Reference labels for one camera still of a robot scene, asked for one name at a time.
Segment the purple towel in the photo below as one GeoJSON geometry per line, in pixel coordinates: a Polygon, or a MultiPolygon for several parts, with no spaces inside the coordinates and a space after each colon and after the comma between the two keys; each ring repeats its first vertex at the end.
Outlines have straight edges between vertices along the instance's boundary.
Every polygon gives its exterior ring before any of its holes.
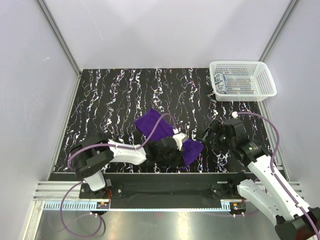
{"type": "MultiPolygon", "coordinates": [[[[151,108],[147,113],[145,113],[139,119],[135,120],[134,124],[143,135],[149,137],[156,122],[161,116],[162,114],[160,114],[155,109],[151,108]]],[[[174,135],[173,129],[174,127],[170,125],[163,117],[158,123],[154,133],[151,135],[151,138],[149,140],[160,141],[163,138],[172,137],[174,135]]],[[[204,149],[204,145],[200,141],[188,138],[188,140],[183,143],[183,148],[185,166],[182,168],[186,169],[194,161],[197,160],[197,158],[200,156],[201,152],[204,149]]]]}

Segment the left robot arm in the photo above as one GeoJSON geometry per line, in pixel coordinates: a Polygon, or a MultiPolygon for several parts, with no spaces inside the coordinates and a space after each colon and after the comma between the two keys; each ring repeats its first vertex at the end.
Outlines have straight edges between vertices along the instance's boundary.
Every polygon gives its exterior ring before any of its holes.
{"type": "Polygon", "coordinates": [[[158,141],[129,145],[108,140],[97,135],[84,140],[70,151],[68,168],[76,177],[88,184],[90,192],[97,198],[108,193],[108,186],[102,169],[109,163],[128,163],[150,166],[164,164],[170,167],[184,165],[184,133],[176,133],[158,141]]]}

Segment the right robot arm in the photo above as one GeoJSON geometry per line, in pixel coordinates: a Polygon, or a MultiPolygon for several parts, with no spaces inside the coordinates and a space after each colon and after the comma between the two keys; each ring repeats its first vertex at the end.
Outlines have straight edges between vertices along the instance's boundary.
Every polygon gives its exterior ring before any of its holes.
{"type": "Polygon", "coordinates": [[[272,222],[281,240],[309,240],[320,236],[319,207],[312,208],[299,196],[276,168],[268,150],[247,135],[239,119],[214,120],[197,139],[216,152],[230,152],[265,187],[260,189],[244,172],[239,172],[221,189],[212,187],[215,198],[250,201],[272,222]]]}

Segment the blue white patterned towel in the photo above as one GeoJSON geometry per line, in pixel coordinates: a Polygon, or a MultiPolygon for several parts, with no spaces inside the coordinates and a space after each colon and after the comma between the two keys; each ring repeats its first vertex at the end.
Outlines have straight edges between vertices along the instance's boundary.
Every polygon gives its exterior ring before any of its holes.
{"type": "Polygon", "coordinates": [[[217,73],[214,75],[215,89],[219,94],[227,93],[226,81],[227,78],[223,74],[217,73]]]}

